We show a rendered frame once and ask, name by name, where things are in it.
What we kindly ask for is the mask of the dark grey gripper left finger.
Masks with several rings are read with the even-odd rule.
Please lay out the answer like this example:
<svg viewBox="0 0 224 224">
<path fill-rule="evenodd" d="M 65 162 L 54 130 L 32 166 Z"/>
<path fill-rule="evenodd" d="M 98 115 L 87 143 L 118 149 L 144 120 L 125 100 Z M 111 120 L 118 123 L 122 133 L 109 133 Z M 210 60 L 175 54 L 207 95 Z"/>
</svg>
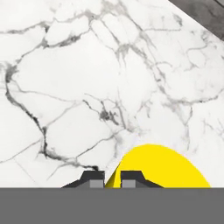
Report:
<svg viewBox="0 0 224 224">
<path fill-rule="evenodd" d="M 84 171 L 78 180 L 65 185 L 65 188 L 103 188 L 104 178 L 103 171 Z"/>
</svg>

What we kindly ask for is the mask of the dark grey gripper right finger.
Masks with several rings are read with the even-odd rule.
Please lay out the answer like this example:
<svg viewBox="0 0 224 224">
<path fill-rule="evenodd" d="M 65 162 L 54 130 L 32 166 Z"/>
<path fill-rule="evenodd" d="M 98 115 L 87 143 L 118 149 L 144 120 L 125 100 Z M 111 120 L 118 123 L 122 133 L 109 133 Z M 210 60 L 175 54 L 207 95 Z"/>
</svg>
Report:
<svg viewBox="0 0 224 224">
<path fill-rule="evenodd" d="M 121 171 L 121 188 L 161 188 L 154 182 L 146 179 L 141 171 Z"/>
</svg>

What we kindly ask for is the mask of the yellow bowl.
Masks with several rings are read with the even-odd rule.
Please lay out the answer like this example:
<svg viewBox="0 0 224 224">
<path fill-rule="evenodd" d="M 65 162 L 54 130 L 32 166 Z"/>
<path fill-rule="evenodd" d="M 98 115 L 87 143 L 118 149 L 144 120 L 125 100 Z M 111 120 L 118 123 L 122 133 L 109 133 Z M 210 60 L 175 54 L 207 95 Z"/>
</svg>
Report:
<svg viewBox="0 0 224 224">
<path fill-rule="evenodd" d="M 141 171 L 146 179 L 165 188 L 210 187 L 188 159 L 162 145 L 139 145 L 127 152 L 106 187 L 121 188 L 121 171 Z"/>
</svg>

